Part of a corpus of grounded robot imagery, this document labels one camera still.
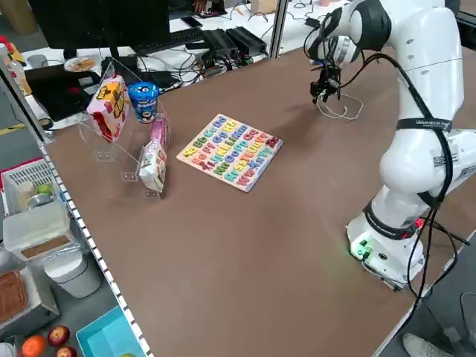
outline wooden puzzle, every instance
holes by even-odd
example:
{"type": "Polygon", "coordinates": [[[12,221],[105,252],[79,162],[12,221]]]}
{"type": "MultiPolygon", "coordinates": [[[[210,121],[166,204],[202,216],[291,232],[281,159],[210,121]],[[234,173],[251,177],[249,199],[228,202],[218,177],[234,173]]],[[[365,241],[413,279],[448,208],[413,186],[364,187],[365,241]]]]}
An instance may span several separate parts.
{"type": "Polygon", "coordinates": [[[282,145],[273,135],[218,114],[177,159],[249,192],[282,145]]]}

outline snack bag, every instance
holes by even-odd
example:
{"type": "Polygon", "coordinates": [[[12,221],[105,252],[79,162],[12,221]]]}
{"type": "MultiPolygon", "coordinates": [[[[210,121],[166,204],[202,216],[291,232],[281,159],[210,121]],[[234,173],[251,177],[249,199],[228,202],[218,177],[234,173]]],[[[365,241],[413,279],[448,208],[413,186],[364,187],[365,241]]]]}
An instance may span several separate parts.
{"type": "Polygon", "coordinates": [[[97,134],[107,141],[117,141],[131,109],[126,84],[121,76],[101,83],[86,113],[97,134]]]}
{"type": "Polygon", "coordinates": [[[160,115],[152,123],[150,142],[144,147],[139,177],[149,190],[162,193],[167,166],[167,148],[169,141],[169,122],[166,115],[160,115]]]}

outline keyboard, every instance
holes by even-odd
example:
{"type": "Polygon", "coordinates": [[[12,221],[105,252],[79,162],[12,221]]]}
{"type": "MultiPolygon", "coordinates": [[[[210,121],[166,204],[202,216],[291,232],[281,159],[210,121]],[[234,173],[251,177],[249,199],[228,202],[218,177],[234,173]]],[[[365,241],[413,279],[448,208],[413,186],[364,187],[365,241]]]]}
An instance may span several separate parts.
{"type": "Polygon", "coordinates": [[[176,32],[171,32],[168,41],[162,43],[148,43],[146,45],[136,45],[132,49],[138,56],[153,54],[154,52],[168,50],[187,43],[203,40],[203,31],[200,28],[188,28],[176,32]]]}

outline red apple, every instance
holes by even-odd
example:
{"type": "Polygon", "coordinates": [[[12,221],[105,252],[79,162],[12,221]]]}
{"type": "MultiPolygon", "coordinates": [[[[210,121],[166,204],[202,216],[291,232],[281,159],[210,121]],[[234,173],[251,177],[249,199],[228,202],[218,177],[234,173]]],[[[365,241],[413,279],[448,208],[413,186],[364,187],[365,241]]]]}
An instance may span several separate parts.
{"type": "Polygon", "coordinates": [[[48,333],[48,343],[53,347],[59,347],[69,339],[69,329],[66,326],[56,326],[48,333]]]}
{"type": "Polygon", "coordinates": [[[77,353],[73,347],[66,346],[57,350],[57,357],[77,357],[77,353]]]}

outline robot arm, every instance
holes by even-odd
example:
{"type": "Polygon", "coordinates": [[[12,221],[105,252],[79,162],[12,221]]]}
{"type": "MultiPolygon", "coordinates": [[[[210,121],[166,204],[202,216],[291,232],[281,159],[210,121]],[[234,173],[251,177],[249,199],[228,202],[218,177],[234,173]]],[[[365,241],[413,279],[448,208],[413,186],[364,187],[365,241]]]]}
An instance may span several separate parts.
{"type": "Polygon", "coordinates": [[[454,14],[425,3],[355,0],[328,14],[305,42],[308,57],[327,67],[311,85],[315,99],[322,91],[339,93],[340,68],[355,60],[360,50],[380,51],[386,45],[396,50],[396,61],[431,113],[426,118],[428,113],[422,113],[422,105],[400,75],[400,130],[381,161],[381,174],[388,187],[403,193],[441,187],[446,173],[444,167],[435,172],[432,160],[436,152],[442,155],[440,142],[431,130],[419,129],[437,127],[450,132],[464,98],[462,50],[454,14]]]}
{"type": "Polygon", "coordinates": [[[416,226],[434,207],[428,197],[440,199],[476,173],[476,132],[451,130],[464,98],[459,31],[449,9],[428,1],[355,0],[327,15],[304,44],[308,58],[324,67],[311,84],[314,101],[340,94],[341,66],[361,50],[386,45],[396,59],[370,57],[400,70],[396,134],[380,162],[384,186],[349,223],[347,236],[352,255],[404,285],[425,261],[416,226]]]}

